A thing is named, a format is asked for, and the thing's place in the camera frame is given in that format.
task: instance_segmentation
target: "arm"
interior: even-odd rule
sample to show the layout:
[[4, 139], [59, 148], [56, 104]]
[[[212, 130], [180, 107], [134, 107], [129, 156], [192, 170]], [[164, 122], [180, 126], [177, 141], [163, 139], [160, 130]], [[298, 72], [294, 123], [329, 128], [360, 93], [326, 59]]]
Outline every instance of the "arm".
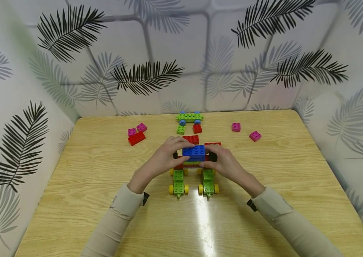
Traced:
[[127, 226], [143, 203], [144, 189], [156, 176], [186, 162], [189, 157], [173, 158], [179, 149], [194, 147], [181, 137], [171, 136], [152, 157], [133, 174], [114, 197], [113, 203], [90, 236], [81, 257], [113, 257]]
[[252, 197], [263, 218], [289, 242], [300, 257], [338, 257], [341, 252], [316, 227], [295, 211], [270, 187], [264, 187], [244, 170], [232, 153], [219, 145], [208, 145], [206, 151], [217, 154], [216, 162], [203, 162], [222, 176], [241, 186]]

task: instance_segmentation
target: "beige sleeve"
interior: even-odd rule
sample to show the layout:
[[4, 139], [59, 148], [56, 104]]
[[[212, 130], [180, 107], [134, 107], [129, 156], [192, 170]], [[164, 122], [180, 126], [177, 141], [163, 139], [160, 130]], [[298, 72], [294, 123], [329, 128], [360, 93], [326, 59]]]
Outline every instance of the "beige sleeve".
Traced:
[[81, 257], [113, 257], [143, 199], [143, 194], [130, 191], [124, 184], [90, 236]]
[[339, 257], [341, 252], [270, 187], [252, 199], [264, 219], [284, 236], [300, 257]]

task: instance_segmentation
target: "lego wheel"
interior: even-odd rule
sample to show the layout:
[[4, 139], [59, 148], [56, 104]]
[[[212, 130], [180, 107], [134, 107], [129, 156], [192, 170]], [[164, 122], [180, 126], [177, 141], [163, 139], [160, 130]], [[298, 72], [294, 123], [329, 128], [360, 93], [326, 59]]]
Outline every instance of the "lego wheel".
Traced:
[[205, 191], [205, 188], [203, 187], [203, 185], [202, 184], [198, 185], [198, 194], [202, 195], [204, 191]]

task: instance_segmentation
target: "wooden table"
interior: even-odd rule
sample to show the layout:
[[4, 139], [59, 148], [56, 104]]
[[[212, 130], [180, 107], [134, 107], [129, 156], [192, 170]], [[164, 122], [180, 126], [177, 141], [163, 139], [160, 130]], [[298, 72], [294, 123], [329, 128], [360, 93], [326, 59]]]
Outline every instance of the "wooden table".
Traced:
[[[17, 251], [17, 257], [76, 257], [114, 195], [169, 136], [175, 114], [79, 119]], [[241, 165], [318, 227], [345, 254], [363, 256], [363, 225], [316, 144], [292, 110], [204, 113], [200, 144], [222, 142]], [[127, 128], [147, 125], [130, 146]], [[232, 132], [232, 122], [241, 132]], [[248, 135], [258, 130], [254, 143]], [[192, 135], [187, 124], [186, 135]], [[297, 256], [284, 238], [246, 205], [249, 195], [216, 174], [220, 193], [198, 195], [200, 176], [185, 178], [190, 194], [168, 194], [165, 173], [130, 223], [116, 256]]]

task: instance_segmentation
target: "hand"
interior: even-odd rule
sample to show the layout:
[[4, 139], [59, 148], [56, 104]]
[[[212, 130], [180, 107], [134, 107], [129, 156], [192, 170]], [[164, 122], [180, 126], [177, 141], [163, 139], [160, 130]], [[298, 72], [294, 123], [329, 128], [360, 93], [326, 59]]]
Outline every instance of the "hand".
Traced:
[[264, 191], [265, 187], [240, 165], [229, 149], [215, 144], [206, 145], [205, 149], [206, 152], [217, 154], [217, 162], [201, 162], [201, 167], [216, 170], [223, 177], [243, 187], [252, 197], [257, 197]]
[[190, 159], [189, 156], [178, 159], [173, 158], [174, 152], [189, 147], [194, 147], [194, 144], [179, 136], [169, 137], [150, 159], [135, 171], [127, 185], [128, 188], [137, 194], [141, 194], [153, 178]]

